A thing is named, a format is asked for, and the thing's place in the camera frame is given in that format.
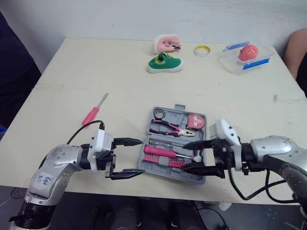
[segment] tool kit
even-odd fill
[[[139,169],[193,184],[203,184],[204,176],[184,172],[188,163],[205,161],[204,151],[183,149],[185,144],[206,139],[206,116],[185,111],[184,105],[174,109],[154,107],[149,117]]]

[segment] white table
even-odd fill
[[[150,74],[146,65],[154,57],[151,42],[66,38],[0,142],[0,184],[27,187],[43,157],[67,142],[105,92],[109,97],[96,118],[103,119],[114,137],[145,139],[154,106],[185,104],[187,111],[205,114],[208,125],[225,117],[243,142],[276,134],[307,147],[307,102],[277,54],[269,64],[237,76],[218,60],[225,45],[206,44],[212,53],[203,58],[194,56],[196,45],[184,43],[172,54],[184,58],[182,71]],[[84,130],[72,144],[88,143],[95,130],[95,125]],[[117,148],[116,170],[137,167],[140,153],[141,146]],[[207,162],[214,164],[211,152]],[[235,173],[245,195],[263,186],[264,177],[264,172]],[[272,175],[272,181],[279,179]],[[271,190],[279,199],[291,198],[286,184]],[[228,178],[209,176],[204,185],[190,185],[150,174],[111,181],[104,172],[82,171],[72,176],[66,191],[274,203],[265,193],[243,201]]]

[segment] yellow tape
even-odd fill
[[[206,49],[208,51],[207,54],[200,54],[199,52],[197,52],[198,49]],[[198,46],[194,49],[194,54],[198,57],[204,57],[206,55],[208,55],[211,52],[211,49],[207,46]]]

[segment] white wall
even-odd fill
[[[258,39],[282,55],[307,26],[306,0],[1,0],[0,10],[43,71],[64,37],[235,43]]]

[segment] pink tape measure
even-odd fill
[[[205,126],[205,119],[197,114],[190,114],[188,116],[187,128],[202,129]]]

